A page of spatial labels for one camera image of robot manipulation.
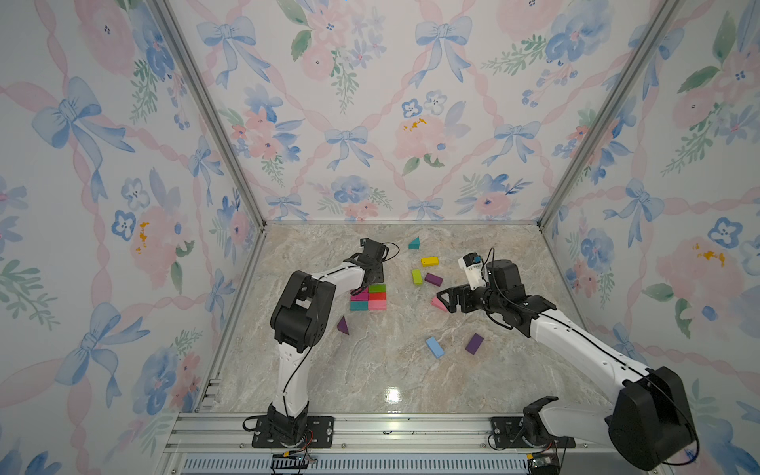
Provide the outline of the right corner aluminium post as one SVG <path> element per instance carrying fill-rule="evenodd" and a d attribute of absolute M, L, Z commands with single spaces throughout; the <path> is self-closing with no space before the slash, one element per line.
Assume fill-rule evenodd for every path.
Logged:
<path fill-rule="evenodd" d="M 675 15 L 682 6 L 683 1 L 678 0 L 661 1 L 657 5 L 651 21 L 640 36 L 638 46 L 633 49 L 633 53 L 625 63 L 625 67 L 621 70 L 619 80 L 609 90 L 605 102 L 600 107 L 597 119 L 590 128 L 588 138 L 581 142 L 575 158 L 570 161 L 566 172 L 559 180 L 557 188 L 550 195 L 550 200 L 538 220 L 538 227 L 542 233 L 550 228 L 552 221 L 559 216 L 562 202 L 570 192 L 577 176 L 586 166 L 586 162 L 591 158 L 592 152 L 597 148 L 599 142 L 601 142 L 603 134 L 607 132 L 615 116 L 625 105 L 627 95 L 631 92 L 637 79 L 643 74 L 648 62 L 654 55 L 654 51 L 668 33 L 671 24 L 674 22 Z"/>

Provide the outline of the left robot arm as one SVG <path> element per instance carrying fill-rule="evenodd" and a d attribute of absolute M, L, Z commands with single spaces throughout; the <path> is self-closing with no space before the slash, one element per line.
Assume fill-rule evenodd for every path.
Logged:
<path fill-rule="evenodd" d="M 294 271 L 274 307 L 270 326 L 278 344 L 279 368 L 266 422 L 275 441 L 296 445 L 306 435 L 309 357 L 328 330 L 336 298 L 384 282 L 388 245 L 368 237 L 360 245 L 361 251 L 329 270 Z"/>

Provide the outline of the dark purple small block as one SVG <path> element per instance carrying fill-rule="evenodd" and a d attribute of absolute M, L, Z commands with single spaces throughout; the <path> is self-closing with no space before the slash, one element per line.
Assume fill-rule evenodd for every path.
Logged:
<path fill-rule="evenodd" d="M 436 287 L 441 287 L 443 285 L 443 279 L 440 276 L 437 276 L 433 273 L 427 273 L 425 276 L 425 282 L 431 283 L 435 285 Z"/>

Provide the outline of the left corner aluminium post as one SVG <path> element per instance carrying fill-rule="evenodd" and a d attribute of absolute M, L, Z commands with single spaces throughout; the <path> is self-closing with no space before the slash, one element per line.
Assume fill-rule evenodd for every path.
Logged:
<path fill-rule="evenodd" d="M 176 59 L 179 68 L 184 73 L 189 92 L 191 93 L 205 124 L 208 126 L 215 145 L 219 148 L 223 162 L 232 175 L 235 186 L 241 192 L 241 199 L 247 211 L 253 216 L 255 227 L 263 233 L 266 221 L 255 203 L 253 190 L 245 178 L 245 172 L 233 151 L 231 140 L 224 131 L 222 121 L 215 109 L 214 101 L 204 83 L 201 71 L 187 45 L 180 25 L 174 15 L 169 1 L 150 0 L 146 2 L 150 13 L 154 15 L 160 31 L 165 35 L 170 53 Z"/>

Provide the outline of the purple triangular block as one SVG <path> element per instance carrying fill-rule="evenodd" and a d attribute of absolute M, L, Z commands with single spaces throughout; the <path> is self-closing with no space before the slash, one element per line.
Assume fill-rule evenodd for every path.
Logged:
<path fill-rule="evenodd" d="M 346 334 L 347 336 L 350 334 L 350 329 L 348 328 L 348 321 L 346 320 L 346 317 L 340 318 L 336 327 L 341 333 Z"/>

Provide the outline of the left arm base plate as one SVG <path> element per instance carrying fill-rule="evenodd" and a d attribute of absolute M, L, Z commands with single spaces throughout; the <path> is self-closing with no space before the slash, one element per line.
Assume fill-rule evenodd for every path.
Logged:
<path fill-rule="evenodd" d="M 251 434 L 253 448 L 312 449 L 331 448 L 334 438 L 333 417 L 287 418 L 249 417 L 243 421 L 243 429 Z"/>

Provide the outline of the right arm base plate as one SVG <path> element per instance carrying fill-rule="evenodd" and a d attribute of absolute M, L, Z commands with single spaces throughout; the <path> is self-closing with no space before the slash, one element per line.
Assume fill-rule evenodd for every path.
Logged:
<path fill-rule="evenodd" d="M 490 419 L 489 447 L 495 450 L 570 449 L 576 447 L 573 437 L 554 437 L 536 418 L 524 416 L 494 417 Z"/>

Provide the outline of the pink rectangular block right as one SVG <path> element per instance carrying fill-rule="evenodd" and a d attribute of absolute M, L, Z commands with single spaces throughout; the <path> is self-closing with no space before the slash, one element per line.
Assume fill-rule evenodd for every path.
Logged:
<path fill-rule="evenodd" d="M 447 312 L 448 311 L 447 306 L 445 306 L 445 304 L 443 304 L 443 302 L 441 302 L 441 300 L 439 300 L 439 298 L 437 298 L 437 296 L 433 296 L 433 299 L 431 299 L 431 304 L 435 308 L 438 308 L 439 310 L 442 310 L 443 312 Z"/>

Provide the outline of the aluminium front rail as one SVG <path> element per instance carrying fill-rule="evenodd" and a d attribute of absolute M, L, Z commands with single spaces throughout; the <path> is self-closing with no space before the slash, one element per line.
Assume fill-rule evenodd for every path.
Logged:
<path fill-rule="evenodd" d="M 500 447 L 487 415 L 343 414 L 292 457 L 253 445 L 255 419 L 193 414 L 177 419 L 158 474 L 635 474 L 613 449 L 576 439 L 548 450 Z"/>

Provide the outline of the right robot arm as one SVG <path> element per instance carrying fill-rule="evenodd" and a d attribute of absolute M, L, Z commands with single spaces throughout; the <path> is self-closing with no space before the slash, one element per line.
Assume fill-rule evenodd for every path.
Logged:
<path fill-rule="evenodd" d="M 522 410 L 520 423 L 492 425 L 496 449 L 522 441 L 540 449 L 580 439 L 613 447 L 635 468 L 673 465 L 692 447 L 688 463 L 701 454 L 701 441 L 683 381 L 673 370 L 657 369 L 604 344 L 576 325 L 551 301 L 530 295 L 512 261 L 488 261 L 469 253 L 459 261 L 465 284 L 437 292 L 449 313 L 483 312 L 493 323 L 535 340 L 562 356 L 603 391 L 605 406 L 564 404 L 545 396 Z"/>

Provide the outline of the lime green small block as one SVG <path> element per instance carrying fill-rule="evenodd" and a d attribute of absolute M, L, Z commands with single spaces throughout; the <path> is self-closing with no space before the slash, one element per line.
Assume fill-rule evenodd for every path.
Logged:
<path fill-rule="evenodd" d="M 419 269 L 413 269 L 412 270 L 412 277 L 413 277 L 413 283 L 416 286 L 422 286 L 423 285 L 424 279 L 423 279 L 422 272 Z"/>

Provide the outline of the teal rectangular block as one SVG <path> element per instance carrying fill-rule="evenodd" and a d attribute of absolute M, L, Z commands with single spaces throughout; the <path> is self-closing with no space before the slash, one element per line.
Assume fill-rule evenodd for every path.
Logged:
<path fill-rule="evenodd" d="M 366 312 L 369 310 L 368 301 L 350 301 L 350 311 L 352 312 Z"/>

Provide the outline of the light blue rectangular block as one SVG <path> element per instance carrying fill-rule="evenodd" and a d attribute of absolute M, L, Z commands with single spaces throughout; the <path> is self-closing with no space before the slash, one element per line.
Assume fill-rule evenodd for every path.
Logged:
<path fill-rule="evenodd" d="M 445 350 L 433 336 L 426 340 L 426 345 L 436 359 L 441 359 L 445 355 Z"/>

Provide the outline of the corner aluminium post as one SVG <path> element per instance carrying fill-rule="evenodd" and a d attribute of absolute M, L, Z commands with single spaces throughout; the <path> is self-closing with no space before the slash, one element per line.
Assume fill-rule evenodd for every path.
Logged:
<path fill-rule="evenodd" d="M 214 101 L 204 83 L 201 71 L 187 45 L 180 25 L 174 15 L 169 1 L 150 0 L 146 2 L 150 13 L 154 15 L 160 31 L 165 35 L 170 53 L 176 59 L 179 68 L 184 73 L 189 92 L 191 93 L 205 124 L 208 126 L 215 145 L 219 148 L 223 162 L 232 175 L 235 186 L 241 192 L 241 199 L 247 211 L 253 216 L 255 227 L 263 233 L 266 221 L 255 203 L 253 190 L 245 178 L 245 172 L 233 151 L 231 140 L 224 131 L 222 121 L 215 109 Z"/>
<path fill-rule="evenodd" d="M 625 63 L 625 67 L 621 70 L 619 80 L 609 90 L 605 102 L 600 107 L 597 119 L 590 128 L 588 138 L 581 142 L 575 158 L 570 161 L 566 172 L 559 180 L 557 188 L 550 195 L 550 200 L 538 220 L 538 227 L 542 233 L 550 228 L 552 221 L 559 216 L 562 202 L 570 192 L 577 176 L 586 166 L 586 162 L 591 158 L 592 152 L 597 148 L 599 142 L 601 142 L 603 134 L 607 132 L 615 116 L 625 105 L 627 95 L 631 92 L 637 79 L 643 74 L 648 62 L 654 55 L 654 51 L 668 33 L 671 24 L 674 22 L 675 15 L 682 6 L 683 1 L 678 0 L 661 1 L 657 5 L 651 21 L 640 36 L 638 46 L 633 49 L 633 53 Z"/>

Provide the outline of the light pink rectangular block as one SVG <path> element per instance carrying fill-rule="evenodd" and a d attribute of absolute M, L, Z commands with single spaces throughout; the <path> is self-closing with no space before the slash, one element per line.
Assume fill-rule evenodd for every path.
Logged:
<path fill-rule="evenodd" d="M 372 312 L 386 311 L 387 308 L 388 308 L 388 305 L 386 301 L 375 300 L 375 301 L 370 301 L 368 303 L 368 310 Z"/>

